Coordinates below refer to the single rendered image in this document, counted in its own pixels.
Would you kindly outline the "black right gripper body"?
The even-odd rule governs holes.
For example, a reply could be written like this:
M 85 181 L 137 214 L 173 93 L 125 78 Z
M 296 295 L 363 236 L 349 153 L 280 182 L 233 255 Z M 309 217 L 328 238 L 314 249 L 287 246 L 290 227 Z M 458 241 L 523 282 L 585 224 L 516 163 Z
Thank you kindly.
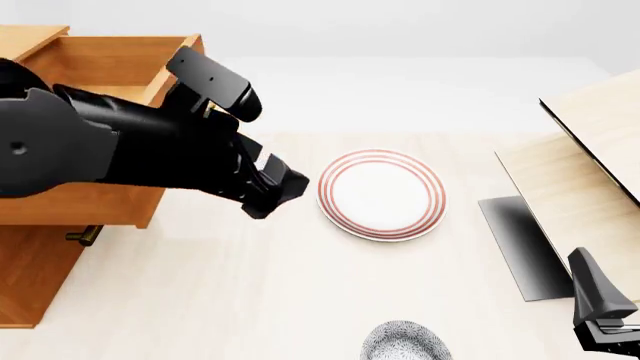
M 582 350 L 615 355 L 640 355 L 640 325 L 627 325 L 623 321 L 637 311 L 608 311 L 598 314 L 575 308 L 574 333 Z

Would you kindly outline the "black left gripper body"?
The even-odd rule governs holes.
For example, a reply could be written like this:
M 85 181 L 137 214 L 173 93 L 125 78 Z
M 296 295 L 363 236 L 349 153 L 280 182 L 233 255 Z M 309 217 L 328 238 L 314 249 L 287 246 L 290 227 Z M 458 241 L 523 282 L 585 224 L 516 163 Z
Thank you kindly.
M 233 135 L 231 145 L 236 154 L 236 166 L 225 197 L 249 206 L 272 206 L 274 179 L 256 165 L 263 146 L 240 133 Z

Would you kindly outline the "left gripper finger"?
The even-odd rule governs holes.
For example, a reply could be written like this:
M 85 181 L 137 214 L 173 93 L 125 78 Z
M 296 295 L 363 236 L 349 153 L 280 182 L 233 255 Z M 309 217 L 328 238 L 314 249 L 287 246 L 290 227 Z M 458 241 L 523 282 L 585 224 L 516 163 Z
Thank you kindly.
M 268 184 L 268 195 L 276 206 L 302 197 L 310 182 L 274 154 L 269 155 L 260 173 Z
M 267 188 L 266 190 L 246 188 L 241 199 L 242 209 L 253 219 L 264 219 L 281 203 L 281 188 Z

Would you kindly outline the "wooden cabinet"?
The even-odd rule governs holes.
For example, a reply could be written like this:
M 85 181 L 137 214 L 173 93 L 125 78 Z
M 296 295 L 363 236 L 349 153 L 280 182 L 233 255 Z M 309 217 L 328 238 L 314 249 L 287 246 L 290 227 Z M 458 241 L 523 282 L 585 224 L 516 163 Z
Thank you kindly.
M 0 58 L 37 60 L 69 27 L 0 25 Z M 10 212 L 23 200 L 0 199 L 0 329 L 37 326 L 83 248 L 66 241 L 77 226 L 26 224 Z

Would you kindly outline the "white plate with red rings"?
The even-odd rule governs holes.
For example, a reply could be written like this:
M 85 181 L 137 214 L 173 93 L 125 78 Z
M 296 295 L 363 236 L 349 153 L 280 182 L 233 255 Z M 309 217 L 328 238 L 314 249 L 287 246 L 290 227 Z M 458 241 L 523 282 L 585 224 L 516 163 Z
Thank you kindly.
M 418 158 L 362 149 L 335 158 L 316 187 L 321 212 L 341 230 L 377 242 L 424 236 L 444 220 L 444 179 Z

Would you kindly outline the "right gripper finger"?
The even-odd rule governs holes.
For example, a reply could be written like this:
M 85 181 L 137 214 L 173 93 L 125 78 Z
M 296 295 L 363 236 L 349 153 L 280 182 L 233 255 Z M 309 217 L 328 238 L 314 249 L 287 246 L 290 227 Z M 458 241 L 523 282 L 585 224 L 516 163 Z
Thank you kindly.
M 637 305 L 612 284 L 586 248 L 576 248 L 568 260 L 574 287 L 574 326 L 587 321 L 622 320 L 638 311 Z

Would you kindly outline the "pale wooden box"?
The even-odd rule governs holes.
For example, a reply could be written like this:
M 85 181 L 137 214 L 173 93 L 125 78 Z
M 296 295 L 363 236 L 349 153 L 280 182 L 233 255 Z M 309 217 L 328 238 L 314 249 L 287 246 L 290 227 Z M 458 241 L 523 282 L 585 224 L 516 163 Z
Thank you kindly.
M 562 131 L 497 158 L 558 257 L 586 248 L 640 303 L 640 69 L 540 105 Z

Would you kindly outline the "grey patterned bowl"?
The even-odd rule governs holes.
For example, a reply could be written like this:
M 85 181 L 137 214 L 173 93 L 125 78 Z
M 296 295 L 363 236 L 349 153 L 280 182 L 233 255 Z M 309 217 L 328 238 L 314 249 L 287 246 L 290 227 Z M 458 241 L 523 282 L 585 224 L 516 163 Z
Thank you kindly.
M 434 332 L 418 323 L 392 320 L 376 326 L 363 341 L 359 360 L 453 360 Z

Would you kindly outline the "wooden drawer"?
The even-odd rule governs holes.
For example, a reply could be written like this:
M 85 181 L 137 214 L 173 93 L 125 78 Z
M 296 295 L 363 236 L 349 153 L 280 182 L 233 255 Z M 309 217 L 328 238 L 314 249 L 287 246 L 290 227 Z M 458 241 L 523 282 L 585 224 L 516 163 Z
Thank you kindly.
M 200 35 L 69 36 L 26 40 L 0 35 L 0 57 L 45 83 L 62 83 L 158 107 L 175 78 L 165 69 L 180 47 L 203 52 Z M 20 199 L 0 199 L 0 225 L 148 226 L 162 188 L 74 183 Z

